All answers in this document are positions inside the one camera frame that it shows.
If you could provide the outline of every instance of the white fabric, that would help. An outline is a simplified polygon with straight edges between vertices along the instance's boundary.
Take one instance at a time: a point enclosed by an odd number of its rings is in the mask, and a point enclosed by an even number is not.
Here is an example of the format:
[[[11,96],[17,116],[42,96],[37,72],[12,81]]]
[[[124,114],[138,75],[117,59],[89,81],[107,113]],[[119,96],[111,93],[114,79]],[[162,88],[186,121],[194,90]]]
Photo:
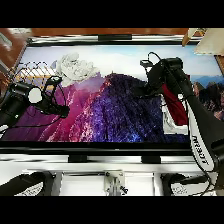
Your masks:
[[[80,61],[78,58],[79,54],[74,52],[64,55],[57,61],[56,71],[62,77],[61,84],[63,87],[87,80],[96,76],[96,73],[99,72],[98,68],[93,67],[92,62]]]
[[[169,109],[166,105],[166,101],[162,95],[161,95],[161,105],[165,105],[165,106],[162,106],[164,134],[188,135],[188,126],[187,125],[177,126],[175,124],[175,122],[169,112]]]

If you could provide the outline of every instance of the red cloth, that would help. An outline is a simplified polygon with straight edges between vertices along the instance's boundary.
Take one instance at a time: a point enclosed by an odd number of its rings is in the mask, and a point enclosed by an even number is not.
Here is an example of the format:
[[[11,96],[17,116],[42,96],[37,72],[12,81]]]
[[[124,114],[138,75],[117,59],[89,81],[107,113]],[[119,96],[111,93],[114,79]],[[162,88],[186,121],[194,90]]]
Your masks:
[[[187,114],[182,103],[178,101],[178,98],[167,88],[166,84],[162,85],[162,89],[164,91],[164,99],[175,124],[178,126],[187,125]]]

